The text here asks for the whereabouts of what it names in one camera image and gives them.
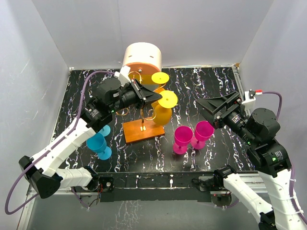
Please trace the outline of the orange wine glass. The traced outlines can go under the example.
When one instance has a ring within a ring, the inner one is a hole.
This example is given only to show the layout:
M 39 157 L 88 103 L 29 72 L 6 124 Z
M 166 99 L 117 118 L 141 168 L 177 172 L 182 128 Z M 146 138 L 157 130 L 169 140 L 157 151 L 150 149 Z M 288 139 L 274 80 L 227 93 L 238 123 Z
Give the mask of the orange wine glass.
M 156 88 L 154 90 L 154 92 L 160 93 L 162 91 L 165 91 L 165 89 L 163 87 L 169 81 L 169 75 L 164 73 L 164 72 L 154 73 L 152 75 L 152 81 L 159 85 L 158 88 Z M 164 101 L 166 102 L 166 104 L 169 104 L 169 102 L 170 102 L 169 98 L 165 98 Z M 158 104 L 159 104 L 159 101 L 156 101 L 156 102 L 152 103 L 151 106 L 152 106 L 152 108 L 155 108 Z
M 160 126 L 166 125 L 172 116 L 172 108 L 178 103 L 177 95 L 173 91 L 164 90 L 160 92 L 161 99 L 157 101 L 156 106 L 153 108 L 155 118 L 153 121 Z

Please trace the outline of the orange wine glass front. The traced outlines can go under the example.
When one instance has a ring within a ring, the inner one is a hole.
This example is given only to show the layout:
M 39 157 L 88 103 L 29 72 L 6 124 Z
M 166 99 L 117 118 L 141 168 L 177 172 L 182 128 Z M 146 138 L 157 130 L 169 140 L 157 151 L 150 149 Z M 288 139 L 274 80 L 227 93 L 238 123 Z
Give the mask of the orange wine glass front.
M 177 95 L 173 91 L 164 90 L 160 92 L 161 99 L 157 101 L 156 106 L 153 108 L 155 118 L 153 121 L 160 126 L 166 125 L 172 116 L 172 108 L 178 103 Z

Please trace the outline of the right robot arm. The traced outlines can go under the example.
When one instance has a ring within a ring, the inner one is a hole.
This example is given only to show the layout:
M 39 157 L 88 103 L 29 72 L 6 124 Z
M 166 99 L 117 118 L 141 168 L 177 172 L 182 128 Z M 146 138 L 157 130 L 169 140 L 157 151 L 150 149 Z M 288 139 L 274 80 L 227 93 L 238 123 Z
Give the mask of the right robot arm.
M 294 190 L 295 178 L 289 155 L 275 138 L 280 130 L 279 114 L 267 108 L 246 111 L 262 90 L 249 90 L 241 96 L 202 99 L 196 104 L 201 115 L 215 129 L 228 126 L 247 145 L 247 156 L 263 180 L 269 202 L 264 201 L 229 165 L 214 171 L 213 185 L 234 194 L 248 209 L 261 230 L 304 230 L 307 220 Z

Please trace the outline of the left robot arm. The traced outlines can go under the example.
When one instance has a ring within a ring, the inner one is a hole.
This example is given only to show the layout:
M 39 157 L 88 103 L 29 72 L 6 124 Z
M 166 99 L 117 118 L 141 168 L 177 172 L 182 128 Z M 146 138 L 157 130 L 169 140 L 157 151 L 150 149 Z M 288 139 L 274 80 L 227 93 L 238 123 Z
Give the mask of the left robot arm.
M 53 142 L 32 157 L 23 156 L 19 165 L 26 171 L 25 178 L 42 198 L 52 196 L 60 188 L 84 187 L 94 191 L 99 176 L 89 166 L 79 169 L 60 169 L 60 165 L 86 140 L 110 123 L 113 113 L 134 105 L 138 109 L 162 98 L 161 94 L 142 86 L 137 80 L 124 85 L 115 78 L 102 81 L 93 97 L 81 110 L 81 116 Z

